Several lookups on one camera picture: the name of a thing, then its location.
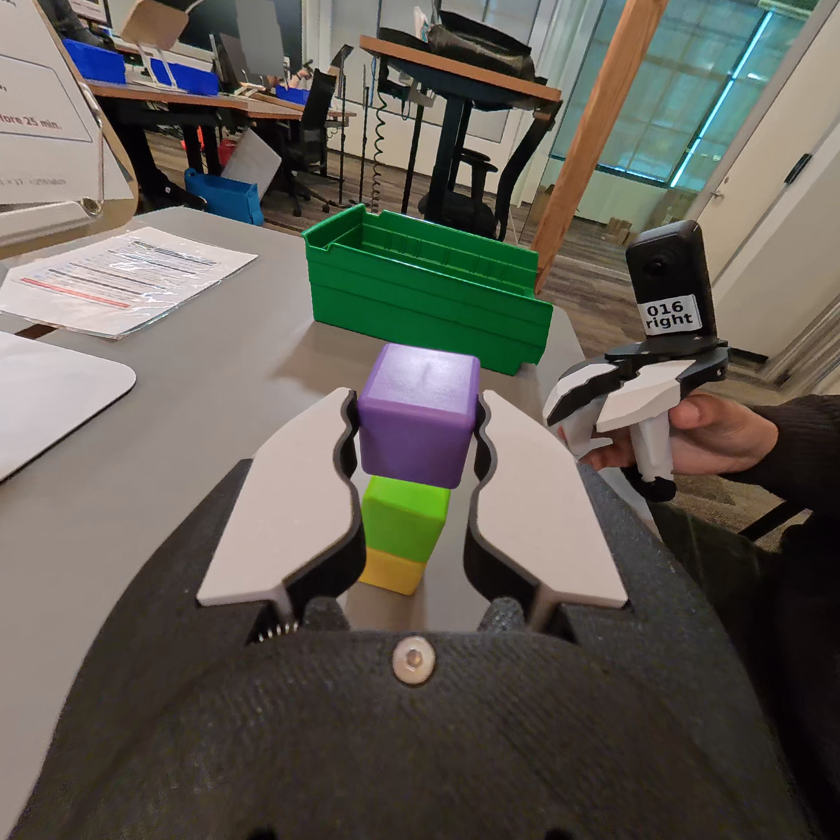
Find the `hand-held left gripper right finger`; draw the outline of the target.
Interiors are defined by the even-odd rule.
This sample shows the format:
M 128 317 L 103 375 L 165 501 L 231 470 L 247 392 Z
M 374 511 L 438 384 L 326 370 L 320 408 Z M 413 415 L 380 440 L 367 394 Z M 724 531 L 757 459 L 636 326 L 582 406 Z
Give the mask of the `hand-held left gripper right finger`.
M 621 610 L 628 594 L 574 457 L 494 391 L 476 409 L 477 479 L 465 575 L 488 601 L 510 598 L 542 631 L 558 606 Z

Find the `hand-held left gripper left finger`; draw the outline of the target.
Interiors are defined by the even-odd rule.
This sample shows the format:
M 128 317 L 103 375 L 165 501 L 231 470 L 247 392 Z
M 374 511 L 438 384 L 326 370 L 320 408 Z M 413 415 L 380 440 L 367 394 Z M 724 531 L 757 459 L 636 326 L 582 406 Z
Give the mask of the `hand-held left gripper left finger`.
M 356 391 L 339 387 L 250 460 L 196 593 L 202 607 L 259 606 L 247 645 L 295 633 L 312 599 L 339 598 L 360 579 L 359 428 Z

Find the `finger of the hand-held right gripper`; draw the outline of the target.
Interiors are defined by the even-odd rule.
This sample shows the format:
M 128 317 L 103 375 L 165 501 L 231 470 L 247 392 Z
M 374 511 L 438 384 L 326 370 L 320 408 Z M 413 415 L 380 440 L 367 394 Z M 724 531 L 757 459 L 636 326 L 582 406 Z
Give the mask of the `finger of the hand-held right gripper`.
M 682 399 L 679 377 L 694 361 L 667 361 L 642 367 L 605 399 L 595 424 L 598 434 L 640 424 L 677 406 Z
M 606 398 L 622 384 L 616 364 L 587 360 L 564 372 L 544 404 L 544 425 L 558 426 L 572 456 L 581 459 L 592 449 L 595 426 Z

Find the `lime green cube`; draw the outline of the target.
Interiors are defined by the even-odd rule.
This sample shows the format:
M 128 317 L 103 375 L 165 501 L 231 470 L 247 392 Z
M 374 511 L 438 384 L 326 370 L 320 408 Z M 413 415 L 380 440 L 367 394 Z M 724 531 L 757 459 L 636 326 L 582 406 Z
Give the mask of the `lime green cube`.
M 361 506 L 366 546 L 428 562 L 447 519 L 450 494 L 446 488 L 372 476 Z

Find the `yellow cube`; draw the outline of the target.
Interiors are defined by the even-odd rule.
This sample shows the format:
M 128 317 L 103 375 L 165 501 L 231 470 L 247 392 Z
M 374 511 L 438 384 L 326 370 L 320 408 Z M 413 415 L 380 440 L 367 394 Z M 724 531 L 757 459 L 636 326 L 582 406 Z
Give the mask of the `yellow cube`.
M 413 595 L 424 577 L 427 562 L 417 562 L 367 548 L 359 582 L 399 595 Z

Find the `purple cube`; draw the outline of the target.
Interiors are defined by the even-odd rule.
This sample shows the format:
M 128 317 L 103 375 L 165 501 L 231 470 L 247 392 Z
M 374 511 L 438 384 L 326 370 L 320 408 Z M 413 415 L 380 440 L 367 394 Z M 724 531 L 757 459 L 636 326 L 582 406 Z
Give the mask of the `purple cube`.
M 473 355 L 386 343 L 358 399 L 364 472 L 456 488 L 476 425 L 479 383 Z

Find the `green plastic bin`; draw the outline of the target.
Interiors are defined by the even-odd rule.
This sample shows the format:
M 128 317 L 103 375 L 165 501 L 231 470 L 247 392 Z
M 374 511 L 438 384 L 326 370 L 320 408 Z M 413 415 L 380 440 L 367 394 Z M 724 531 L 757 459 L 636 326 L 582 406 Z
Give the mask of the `green plastic bin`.
M 534 295 L 533 251 L 363 206 L 302 238 L 317 322 L 473 355 L 504 375 L 541 361 L 553 306 Z

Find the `person's right forearm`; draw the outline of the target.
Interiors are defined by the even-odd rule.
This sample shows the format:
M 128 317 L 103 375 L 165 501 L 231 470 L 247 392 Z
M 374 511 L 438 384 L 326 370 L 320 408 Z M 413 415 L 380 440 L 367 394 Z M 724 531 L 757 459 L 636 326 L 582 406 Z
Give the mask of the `person's right forearm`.
M 813 514 L 839 517 L 839 396 L 806 395 L 753 409 L 778 433 L 775 446 L 742 474 L 783 501 Z

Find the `grey desk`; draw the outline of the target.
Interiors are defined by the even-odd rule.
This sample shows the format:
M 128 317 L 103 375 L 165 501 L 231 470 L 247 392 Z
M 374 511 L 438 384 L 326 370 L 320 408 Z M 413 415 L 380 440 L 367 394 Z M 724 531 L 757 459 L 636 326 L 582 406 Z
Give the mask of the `grey desk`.
M 95 632 L 141 562 L 180 526 L 240 459 L 282 422 L 336 385 L 359 386 L 381 342 L 312 326 L 302 239 L 186 210 L 133 223 L 199 243 L 257 254 L 155 325 L 117 342 L 58 332 L 42 342 L 127 364 L 138 375 L 130 394 L 2 485 L 2 837 L 29 816 L 60 707 Z M 468 592 L 461 568 L 471 467 L 455 491 L 448 524 L 419 594 L 396 595 L 357 584 L 347 596 L 354 626 L 472 629 L 487 603 Z M 221 634 L 208 618 L 164 629 L 161 651 L 197 644 L 165 672 L 165 694 L 211 700 L 231 731 L 230 746 L 209 726 L 187 722 L 208 747 L 222 747 L 220 770 L 249 755 L 250 735 L 265 737 L 246 700 L 257 684 L 240 666 L 277 666 L 283 641 L 268 653 Z

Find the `wooden top standing desk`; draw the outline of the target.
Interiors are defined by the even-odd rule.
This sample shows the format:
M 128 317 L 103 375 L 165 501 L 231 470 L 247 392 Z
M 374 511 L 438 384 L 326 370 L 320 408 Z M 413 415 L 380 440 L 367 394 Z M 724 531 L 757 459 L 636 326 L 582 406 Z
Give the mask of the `wooden top standing desk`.
M 500 174 L 495 223 L 497 238 L 503 241 L 508 229 L 513 187 L 525 164 L 554 124 L 562 103 L 560 90 L 387 39 L 363 35 L 360 47 L 379 59 L 381 67 L 393 64 L 446 100 L 432 178 L 423 208 L 428 222 L 443 225 L 447 221 L 446 196 L 454 191 L 472 109 L 489 105 L 532 110 L 531 127 Z

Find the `black task chair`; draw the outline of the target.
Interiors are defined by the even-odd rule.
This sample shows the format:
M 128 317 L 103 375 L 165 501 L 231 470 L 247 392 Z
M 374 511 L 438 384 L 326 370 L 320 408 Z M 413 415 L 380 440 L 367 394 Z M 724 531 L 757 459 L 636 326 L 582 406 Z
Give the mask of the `black task chair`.
M 299 201 L 301 185 L 295 172 L 323 176 L 320 172 L 326 163 L 327 126 L 336 76 L 314 69 L 311 72 L 311 88 L 304 105 L 297 130 L 297 138 L 285 142 L 280 154 L 280 171 L 285 182 L 285 192 L 292 201 L 292 213 L 302 215 Z

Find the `long wooden background desk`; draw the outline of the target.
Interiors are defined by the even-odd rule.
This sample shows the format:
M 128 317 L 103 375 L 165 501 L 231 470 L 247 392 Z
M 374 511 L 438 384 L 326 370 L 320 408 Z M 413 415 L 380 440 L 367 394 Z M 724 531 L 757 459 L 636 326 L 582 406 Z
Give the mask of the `long wooden background desk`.
M 179 206 L 204 209 L 201 199 L 176 185 L 154 162 L 146 137 L 149 130 L 181 129 L 189 167 L 221 175 L 218 133 L 222 128 L 268 128 L 306 136 L 315 129 L 347 123 L 329 104 L 323 115 L 312 120 L 306 118 L 305 107 L 261 94 L 254 98 L 201 96 L 173 87 L 105 81 L 90 81 L 89 88 L 129 155 L 140 189 L 139 211 Z

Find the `white door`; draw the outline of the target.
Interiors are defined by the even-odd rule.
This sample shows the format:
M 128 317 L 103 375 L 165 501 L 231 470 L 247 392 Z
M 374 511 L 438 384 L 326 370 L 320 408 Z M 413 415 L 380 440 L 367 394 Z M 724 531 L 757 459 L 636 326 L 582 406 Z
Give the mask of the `white door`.
M 770 360 L 838 295 L 839 4 L 819 2 L 689 211 L 719 335 Z

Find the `black office chair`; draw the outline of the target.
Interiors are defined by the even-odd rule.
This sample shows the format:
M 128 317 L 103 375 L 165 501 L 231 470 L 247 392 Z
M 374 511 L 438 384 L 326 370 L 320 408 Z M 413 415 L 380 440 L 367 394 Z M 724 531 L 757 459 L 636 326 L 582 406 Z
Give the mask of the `black office chair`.
M 505 231 L 484 202 L 487 176 L 498 173 L 498 168 L 486 154 L 468 149 L 462 150 L 460 161 L 471 169 L 470 193 L 467 196 L 452 190 L 446 192 L 441 224 L 469 234 L 504 240 Z

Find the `person's dark clothing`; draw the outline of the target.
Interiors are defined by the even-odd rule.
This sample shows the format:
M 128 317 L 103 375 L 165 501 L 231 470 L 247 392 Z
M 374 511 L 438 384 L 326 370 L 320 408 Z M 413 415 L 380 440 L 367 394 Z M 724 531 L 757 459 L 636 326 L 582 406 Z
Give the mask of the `person's dark clothing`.
M 838 838 L 838 511 L 813 510 L 776 551 L 673 505 L 652 513 L 738 650 L 810 820 Z

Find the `laminated paper sheet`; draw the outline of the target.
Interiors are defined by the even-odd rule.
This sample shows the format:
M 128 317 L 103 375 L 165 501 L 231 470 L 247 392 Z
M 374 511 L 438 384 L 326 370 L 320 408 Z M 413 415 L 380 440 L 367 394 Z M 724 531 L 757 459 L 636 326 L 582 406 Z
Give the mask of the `laminated paper sheet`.
M 1 310 L 30 322 L 119 339 L 256 258 L 142 227 L 9 269 Z

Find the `black bag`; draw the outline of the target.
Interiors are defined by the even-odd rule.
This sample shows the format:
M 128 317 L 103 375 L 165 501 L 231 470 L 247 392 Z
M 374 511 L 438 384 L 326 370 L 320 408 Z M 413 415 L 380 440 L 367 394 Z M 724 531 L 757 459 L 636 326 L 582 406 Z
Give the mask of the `black bag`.
M 462 14 L 440 10 L 427 31 L 427 44 L 445 58 L 523 81 L 537 79 L 528 45 Z

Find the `blue floor bin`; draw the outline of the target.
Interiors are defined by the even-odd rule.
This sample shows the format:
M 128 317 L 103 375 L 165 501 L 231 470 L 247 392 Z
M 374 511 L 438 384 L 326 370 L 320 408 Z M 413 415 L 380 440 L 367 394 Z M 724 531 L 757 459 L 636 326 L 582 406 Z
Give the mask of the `blue floor bin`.
M 255 183 L 239 182 L 190 168 L 184 172 L 185 189 L 206 202 L 206 211 L 243 224 L 265 223 Z

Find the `grey panel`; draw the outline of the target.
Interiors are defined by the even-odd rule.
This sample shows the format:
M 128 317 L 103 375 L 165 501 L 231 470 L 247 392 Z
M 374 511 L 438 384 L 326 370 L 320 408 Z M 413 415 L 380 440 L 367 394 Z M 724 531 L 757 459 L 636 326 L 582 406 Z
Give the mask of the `grey panel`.
M 261 201 L 281 166 L 280 155 L 253 128 L 239 137 L 222 177 L 230 181 L 255 185 Z

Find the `wooden stand board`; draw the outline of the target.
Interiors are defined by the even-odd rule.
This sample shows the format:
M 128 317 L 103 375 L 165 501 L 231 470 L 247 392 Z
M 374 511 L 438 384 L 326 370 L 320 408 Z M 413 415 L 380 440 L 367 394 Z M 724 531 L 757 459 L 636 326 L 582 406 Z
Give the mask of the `wooden stand board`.
M 42 18 L 46 22 L 48 22 L 50 27 L 52 27 L 52 25 L 48 21 L 48 18 L 44 15 L 43 11 L 40 9 L 37 3 L 36 6 Z M 54 40 L 59 44 L 59 49 L 64 54 L 66 62 L 71 68 L 71 72 L 77 79 L 77 84 L 79 88 L 81 89 L 83 95 L 88 101 L 91 112 L 93 113 L 94 117 L 97 119 L 101 127 L 104 187 L 103 198 L 101 199 L 101 201 L 103 201 L 102 216 L 100 217 L 99 221 L 91 224 L 82 236 L 78 237 L 85 238 L 91 235 L 112 231 L 128 223 L 136 211 L 136 207 L 139 200 L 139 189 L 135 181 L 133 167 L 130 162 L 129 156 L 125 152 L 121 142 L 119 141 L 119 138 L 113 131 L 109 121 L 102 112 L 101 107 L 98 104 L 98 101 L 96 100 L 95 96 L 92 94 L 88 84 L 79 74 L 75 64 L 72 62 L 70 56 L 67 54 L 67 51 L 63 46 L 60 38 L 58 37 L 58 34 L 56 33 L 53 27 L 52 29 L 54 31 Z M 1 205 L 2 209 L 12 206 L 3 205 L 2 198 Z M 37 249 L 31 250 L 29 252 L 40 250 L 52 245 L 64 244 L 74 239 L 70 239 L 69 237 L 61 235 L 55 238 L 42 239 L 39 242 Z M 22 249 L 17 248 L 2 251 L 1 245 L 1 256 L 3 259 L 7 257 L 20 256 L 23 254 L 26 253 L 23 252 Z

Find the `blue background bin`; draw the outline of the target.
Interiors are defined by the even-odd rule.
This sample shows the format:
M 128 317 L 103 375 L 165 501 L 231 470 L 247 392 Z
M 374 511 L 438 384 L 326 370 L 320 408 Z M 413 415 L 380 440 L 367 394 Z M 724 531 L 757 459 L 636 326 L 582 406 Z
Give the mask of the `blue background bin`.
M 119 52 L 70 38 L 63 38 L 62 43 L 85 79 L 116 85 L 127 84 L 125 63 Z
M 163 62 L 161 59 L 150 59 L 151 73 L 154 79 L 165 87 L 176 87 L 179 90 L 197 96 L 215 97 L 219 95 L 219 79 L 214 72 L 183 65 L 176 62 Z

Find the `background document stand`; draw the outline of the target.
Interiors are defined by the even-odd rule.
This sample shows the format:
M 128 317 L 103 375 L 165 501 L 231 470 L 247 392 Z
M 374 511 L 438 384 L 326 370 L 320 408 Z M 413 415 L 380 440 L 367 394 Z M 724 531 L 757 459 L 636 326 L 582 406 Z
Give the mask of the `background document stand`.
M 165 53 L 172 50 L 188 21 L 188 12 L 160 2 L 137 1 L 132 6 L 122 26 L 120 38 L 139 50 L 143 68 L 149 74 L 153 87 L 179 89 Z M 157 56 L 164 68 L 164 82 L 160 82 L 154 74 L 153 56 Z

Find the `wooden post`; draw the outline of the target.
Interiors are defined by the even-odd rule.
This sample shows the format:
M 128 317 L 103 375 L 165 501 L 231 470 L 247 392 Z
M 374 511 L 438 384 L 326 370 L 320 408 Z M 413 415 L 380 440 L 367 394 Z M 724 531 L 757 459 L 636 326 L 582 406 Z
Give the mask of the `wooden post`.
M 532 249 L 539 256 L 535 295 L 540 294 L 549 278 L 553 260 L 559 253 L 667 5 L 667 1 L 625 3 L 532 241 Z

